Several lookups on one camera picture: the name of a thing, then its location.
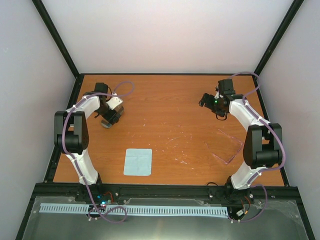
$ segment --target clear plastic sheet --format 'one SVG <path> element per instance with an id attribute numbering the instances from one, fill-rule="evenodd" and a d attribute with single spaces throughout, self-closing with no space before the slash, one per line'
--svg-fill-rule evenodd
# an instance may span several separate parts
<path id="1" fill-rule="evenodd" d="M 25 229 L 24 240 L 308 239 L 298 207 L 292 200 L 271 199 L 266 210 L 256 220 L 233 224 L 226 218 L 190 216 L 129 216 L 122 224 L 110 224 L 102 219 L 88 221 L 85 214 L 39 213 L 40 203 L 65 204 L 75 203 L 75 200 L 73 197 L 37 197 Z M 130 199 L 124 205 L 208 206 L 197 200 L 145 198 Z M 263 205 L 263 201 L 256 200 L 246 219 L 256 215 Z"/>
<path id="2" fill-rule="evenodd" d="M 217 129 L 215 132 L 212 132 L 212 134 L 214 134 L 215 137 L 205 137 L 203 139 L 207 151 L 217 161 L 221 161 L 226 165 L 231 163 L 232 160 L 241 153 L 244 143 L 240 139 L 227 134 L 222 129 Z M 216 138 L 219 138 L 220 141 L 225 143 L 223 148 L 217 145 Z"/>

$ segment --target white arm segment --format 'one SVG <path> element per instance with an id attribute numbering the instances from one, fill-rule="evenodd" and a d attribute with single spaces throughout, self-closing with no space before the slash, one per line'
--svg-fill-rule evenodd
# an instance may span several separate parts
<path id="1" fill-rule="evenodd" d="M 76 162 L 78 163 L 78 166 L 88 185 L 95 184 L 98 179 L 98 172 L 92 165 L 91 159 L 88 154 L 88 149 L 83 150 L 82 154 L 73 153 L 73 155 L 75 156 Z M 79 176 L 79 183 L 85 185 L 83 178 L 80 177 L 80 174 L 76 168 L 75 161 L 70 155 L 67 154 L 66 156 L 71 160 L 71 163 Z"/>
<path id="2" fill-rule="evenodd" d="M 257 113 L 249 104 L 248 100 L 245 100 L 245 104 L 251 108 L 251 110 L 260 117 L 259 113 Z M 231 115 L 235 116 L 235 118 L 241 123 L 246 131 L 248 131 L 248 127 L 250 125 L 259 125 L 263 126 L 263 123 L 258 121 L 255 116 L 253 116 L 248 109 L 246 109 L 242 99 L 236 99 L 230 102 L 229 112 Z"/>
<path id="3" fill-rule="evenodd" d="M 251 183 L 256 180 L 256 178 L 258 176 L 261 175 L 257 174 L 255 178 L 253 178 L 250 182 L 249 179 L 252 177 L 253 174 L 256 174 L 258 171 L 262 170 L 262 169 L 266 169 L 266 167 L 257 167 L 256 169 L 251 169 L 251 167 L 249 167 L 245 161 L 243 161 L 243 163 L 241 164 L 241 166 L 239 167 L 238 171 L 236 171 L 236 173 L 234 173 L 231 176 L 231 183 L 234 187 L 234 189 L 248 189 L 251 185 Z"/>
<path id="4" fill-rule="evenodd" d="M 88 117 L 99 107 L 100 107 L 99 97 L 94 96 L 87 99 L 76 110 L 74 110 L 74 112 L 82 111 L 85 114 L 85 119 L 88 119 Z M 88 185 L 95 184 L 98 179 L 98 172 L 95 170 L 94 166 L 92 165 L 91 159 L 88 154 L 88 149 L 83 150 L 82 154 L 73 153 L 73 155 Z M 79 183 L 84 185 L 85 182 L 82 179 L 82 177 L 80 177 L 80 174 L 75 165 L 75 161 L 70 155 L 67 154 L 66 156 L 71 160 L 73 167 L 79 176 Z"/>
<path id="5" fill-rule="evenodd" d="M 259 117 L 259 113 L 257 113 L 250 105 L 247 100 L 245 100 L 245 104 L 249 106 L 252 111 Z M 263 126 L 263 123 L 258 121 L 255 116 L 253 116 L 245 107 L 242 99 L 236 99 L 232 102 L 230 102 L 229 106 L 229 112 L 231 115 L 235 116 L 236 119 L 241 123 L 241 125 L 244 127 L 245 131 L 248 131 L 248 127 L 250 125 L 259 125 Z M 270 122 L 268 120 L 265 120 L 263 117 L 261 117 L 267 124 Z M 266 169 L 266 167 L 257 167 L 256 169 L 251 169 L 250 166 L 248 166 L 244 161 L 238 171 L 236 171 L 235 174 L 231 176 L 231 182 L 235 189 L 247 189 L 250 187 L 251 183 L 259 176 L 261 173 L 256 175 L 255 178 L 253 178 L 250 182 L 249 179 L 259 172 L 262 169 Z"/>
<path id="6" fill-rule="evenodd" d="M 88 117 L 98 108 L 100 108 L 100 101 L 99 101 L 99 97 L 98 96 L 93 96 L 90 97 L 89 99 L 85 100 L 84 103 L 82 103 L 80 106 L 77 107 L 76 110 L 74 110 L 73 112 L 78 112 L 78 111 L 82 111 L 85 114 L 85 119 L 88 119 Z"/>

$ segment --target scratch marks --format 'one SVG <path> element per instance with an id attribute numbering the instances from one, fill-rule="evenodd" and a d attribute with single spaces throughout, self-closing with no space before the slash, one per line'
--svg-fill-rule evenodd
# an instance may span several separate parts
<path id="1" fill-rule="evenodd" d="M 175 138 L 172 138 L 170 141 L 167 141 L 165 144 L 168 144 L 168 143 L 170 143 L 171 141 L 173 141 L 173 140 L 175 140 L 175 139 L 179 139 L 179 138 L 181 138 L 181 136 L 177 136 L 177 137 L 175 137 Z"/>

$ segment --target orange wooden surface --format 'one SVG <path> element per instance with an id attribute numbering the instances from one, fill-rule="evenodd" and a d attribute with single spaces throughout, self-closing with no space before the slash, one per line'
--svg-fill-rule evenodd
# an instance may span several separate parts
<path id="1" fill-rule="evenodd" d="M 208 108 L 198 105 L 204 93 L 215 94 L 218 80 L 227 76 L 188 75 L 86 75 L 79 99 L 104 82 L 112 89 L 131 80 L 134 92 L 124 97 L 124 114 L 112 128 L 103 128 L 101 118 L 87 119 L 89 155 L 104 183 L 204 185 L 213 181 L 223 185 L 243 162 L 241 148 L 246 131 L 231 115 L 218 121 Z M 251 76 L 233 79 L 234 89 L 245 94 L 254 89 Z M 117 91 L 124 94 L 129 84 Z M 248 96 L 262 115 L 256 93 Z M 124 175 L 126 149 L 152 149 L 150 176 Z M 78 182 L 71 162 L 61 155 L 54 182 Z M 269 171 L 255 183 L 283 186 L 280 171 Z"/>

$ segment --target black bracket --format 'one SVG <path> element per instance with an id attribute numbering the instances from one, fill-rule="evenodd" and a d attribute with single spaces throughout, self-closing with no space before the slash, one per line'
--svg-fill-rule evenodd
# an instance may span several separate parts
<path id="1" fill-rule="evenodd" d="M 84 95 L 91 95 L 95 93 L 108 93 L 108 85 L 103 82 L 97 82 L 94 87 L 94 91 L 86 92 Z M 124 107 L 120 107 L 119 110 L 111 109 L 107 104 L 107 98 L 105 95 L 98 95 L 100 101 L 100 107 L 94 111 L 97 113 L 95 118 L 102 116 L 101 124 L 105 128 L 110 128 L 116 124 L 124 112 Z"/>
<path id="2" fill-rule="evenodd" d="M 64 154 L 62 132 L 67 115 L 67 111 L 57 111 L 54 115 L 54 145 Z M 81 154 L 88 147 L 89 133 L 84 111 L 71 113 L 66 126 L 64 140 L 66 150 L 70 153 Z"/>
<path id="3" fill-rule="evenodd" d="M 278 123 L 269 123 L 282 142 L 282 128 Z M 268 144 L 262 144 L 262 137 L 269 140 Z M 251 125 L 248 127 L 243 146 L 243 158 L 252 169 L 266 166 L 271 168 L 280 164 L 282 151 L 274 136 L 268 132 L 265 126 Z"/>
<path id="4" fill-rule="evenodd" d="M 251 188 L 246 189 L 235 189 L 231 182 L 231 176 L 228 177 L 226 183 L 224 184 L 224 199 L 230 204 L 239 204 L 240 199 L 244 197 L 250 197 Z"/>
<path id="5" fill-rule="evenodd" d="M 222 96 L 236 94 L 232 79 L 228 78 L 228 79 L 223 79 L 218 81 L 218 91 L 219 91 L 219 95 L 222 95 Z"/>
<path id="6" fill-rule="evenodd" d="M 98 178 L 95 184 L 91 184 L 89 186 L 92 197 L 95 202 L 103 201 L 106 197 L 104 196 L 105 187 L 102 183 L 100 174 L 98 173 Z M 79 183 L 78 190 L 76 192 L 75 200 L 77 202 L 90 202 L 90 198 L 88 196 L 88 190 L 85 185 Z"/>

